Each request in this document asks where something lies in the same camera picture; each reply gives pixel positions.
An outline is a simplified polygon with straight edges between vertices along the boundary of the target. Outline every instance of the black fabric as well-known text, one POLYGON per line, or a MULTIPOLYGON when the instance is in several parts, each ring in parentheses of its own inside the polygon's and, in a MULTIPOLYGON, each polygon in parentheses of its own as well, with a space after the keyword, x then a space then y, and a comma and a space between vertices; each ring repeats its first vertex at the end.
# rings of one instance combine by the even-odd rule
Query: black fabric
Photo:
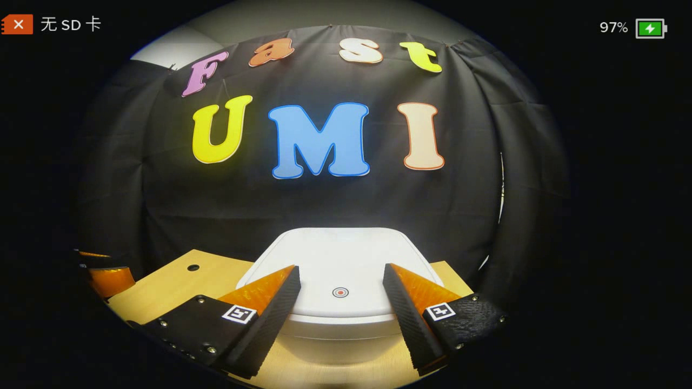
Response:
MULTIPOLYGON (((224 49, 213 77, 181 97, 189 64, 175 72, 133 61, 104 90, 79 139, 88 151, 80 190, 79 249, 127 254, 135 279, 191 249, 256 260, 281 233, 300 227, 384 227, 406 234, 429 262, 445 260, 474 290, 510 303, 542 255, 568 197, 557 131, 530 83, 481 39, 447 47, 382 28, 311 27, 224 49), (295 52, 249 67, 254 50, 290 37, 295 52), (384 60, 339 57, 340 40, 371 39, 384 60), (436 52, 439 74, 415 66, 399 42, 436 52), (192 154, 193 113, 219 105, 211 141, 226 134, 227 100, 250 95, 242 142, 222 163, 192 154), (369 108, 363 147, 370 173, 334 177, 325 168, 277 180, 275 123, 268 112, 300 105, 321 128, 335 105, 369 108), (445 166, 414 171, 404 102, 435 106, 445 166), (504 156, 505 204, 500 216, 504 156), (478 269, 490 254, 487 264, 478 269)), ((330 152, 326 164, 334 157, 330 152)), ((298 157, 298 163, 304 166, 298 157)))
POLYGON ((465 350, 462 348, 469 343, 484 340, 507 323, 504 312, 478 293, 450 301, 447 307, 439 307, 441 315, 451 314, 451 316, 436 317, 435 313, 434 309, 433 315, 425 310, 423 319, 445 348, 446 353, 453 354, 458 350, 465 350))

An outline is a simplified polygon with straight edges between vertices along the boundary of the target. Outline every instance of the orange icon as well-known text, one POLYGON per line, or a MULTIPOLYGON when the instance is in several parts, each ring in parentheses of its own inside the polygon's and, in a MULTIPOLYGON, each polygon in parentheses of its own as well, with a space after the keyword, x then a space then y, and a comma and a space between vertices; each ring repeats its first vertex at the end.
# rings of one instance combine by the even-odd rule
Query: orange icon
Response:
POLYGON ((9 14, 2 19, 2 35, 32 35, 34 15, 9 14))

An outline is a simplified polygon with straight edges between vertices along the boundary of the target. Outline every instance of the wooden table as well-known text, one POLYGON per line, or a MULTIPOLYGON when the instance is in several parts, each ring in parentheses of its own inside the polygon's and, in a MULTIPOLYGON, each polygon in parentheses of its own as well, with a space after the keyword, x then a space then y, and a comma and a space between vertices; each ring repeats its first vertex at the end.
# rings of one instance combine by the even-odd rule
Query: wooden table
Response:
MULTIPOLYGON (((198 294, 220 298, 235 289, 252 264, 192 250, 113 296, 108 306, 123 320, 143 324, 198 294), (188 270, 193 264, 199 269, 188 270)), ((473 293, 446 262, 431 265, 447 289, 462 297, 473 293)), ((318 341, 280 334, 256 377, 229 375, 266 389, 398 388, 421 378, 400 334, 362 341, 318 341), (361 360, 362 351, 371 350, 371 359, 350 363, 349 355, 356 350, 361 360)))

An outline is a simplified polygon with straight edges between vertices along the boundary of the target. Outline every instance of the blue letter m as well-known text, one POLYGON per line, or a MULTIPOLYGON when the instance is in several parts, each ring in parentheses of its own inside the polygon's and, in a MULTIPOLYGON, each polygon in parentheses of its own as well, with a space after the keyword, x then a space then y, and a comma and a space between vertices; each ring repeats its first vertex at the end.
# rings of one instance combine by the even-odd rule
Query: blue letter m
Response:
POLYGON ((355 102, 337 104, 325 126, 315 127, 305 110, 298 105, 284 105, 269 111, 276 122, 279 165, 272 171, 277 179, 297 179, 303 168, 296 152, 314 175, 322 172, 329 151, 334 148, 334 162, 329 172, 334 176, 364 176, 370 166, 363 158, 363 118, 367 107, 355 102))

